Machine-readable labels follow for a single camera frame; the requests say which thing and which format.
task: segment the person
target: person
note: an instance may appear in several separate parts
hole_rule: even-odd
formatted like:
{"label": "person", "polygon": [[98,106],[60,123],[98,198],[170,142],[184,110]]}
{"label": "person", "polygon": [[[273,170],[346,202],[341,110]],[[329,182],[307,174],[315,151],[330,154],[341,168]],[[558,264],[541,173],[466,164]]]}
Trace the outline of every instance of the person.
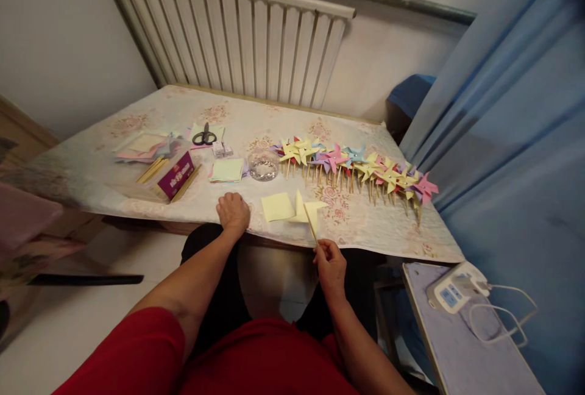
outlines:
{"label": "person", "polygon": [[[303,316],[294,325],[251,320],[237,268],[250,211],[238,193],[216,208],[221,226],[204,224],[187,238],[179,268],[54,394],[414,393],[372,339],[373,287],[361,280],[367,269],[357,273],[359,261],[348,269],[337,244],[319,240],[319,285]],[[352,304],[369,307],[367,327]]]}

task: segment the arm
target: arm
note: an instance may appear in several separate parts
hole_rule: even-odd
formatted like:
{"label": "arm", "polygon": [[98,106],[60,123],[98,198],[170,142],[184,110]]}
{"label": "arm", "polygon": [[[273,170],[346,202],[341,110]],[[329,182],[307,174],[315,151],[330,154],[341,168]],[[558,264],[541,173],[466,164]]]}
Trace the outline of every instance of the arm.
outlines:
{"label": "arm", "polygon": [[193,350],[227,257],[250,222],[248,205],[238,193],[226,193],[216,209],[224,228],[221,235],[158,284],[129,313],[149,307],[169,310],[185,334],[184,360]]}
{"label": "arm", "polygon": [[362,326],[346,299],[346,260],[337,244],[319,240],[313,263],[331,313],[335,338],[350,380],[362,395],[414,395],[395,367]]}

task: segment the right hand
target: right hand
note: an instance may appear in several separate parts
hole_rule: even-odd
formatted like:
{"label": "right hand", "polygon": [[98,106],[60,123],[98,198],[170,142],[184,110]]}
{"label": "right hand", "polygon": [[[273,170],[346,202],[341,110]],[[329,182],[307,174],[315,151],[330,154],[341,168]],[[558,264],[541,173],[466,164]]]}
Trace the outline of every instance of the right hand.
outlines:
{"label": "right hand", "polygon": [[338,245],[332,240],[319,240],[313,249],[319,270],[319,281],[328,304],[342,302],[346,299],[346,259],[341,254]]}

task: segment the blue curtain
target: blue curtain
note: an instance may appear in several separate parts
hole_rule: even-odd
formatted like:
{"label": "blue curtain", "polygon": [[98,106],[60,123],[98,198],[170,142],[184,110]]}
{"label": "blue curtain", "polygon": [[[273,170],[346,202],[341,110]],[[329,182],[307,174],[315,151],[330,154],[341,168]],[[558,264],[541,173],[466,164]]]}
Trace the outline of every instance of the blue curtain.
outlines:
{"label": "blue curtain", "polygon": [[[439,185],[434,204],[492,283],[539,313],[521,351],[548,394],[585,382],[583,0],[502,0],[480,15],[400,148]],[[513,292],[491,300],[522,315]]]}

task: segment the power strip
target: power strip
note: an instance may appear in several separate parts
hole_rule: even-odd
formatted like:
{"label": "power strip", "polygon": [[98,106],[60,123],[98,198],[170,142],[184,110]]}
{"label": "power strip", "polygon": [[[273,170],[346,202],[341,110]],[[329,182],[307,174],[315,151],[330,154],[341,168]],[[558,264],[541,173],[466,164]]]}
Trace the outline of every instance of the power strip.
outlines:
{"label": "power strip", "polygon": [[468,261],[451,269],[427,288],[428,303],[456,314],[474,296],[489,296],[488,280]]}

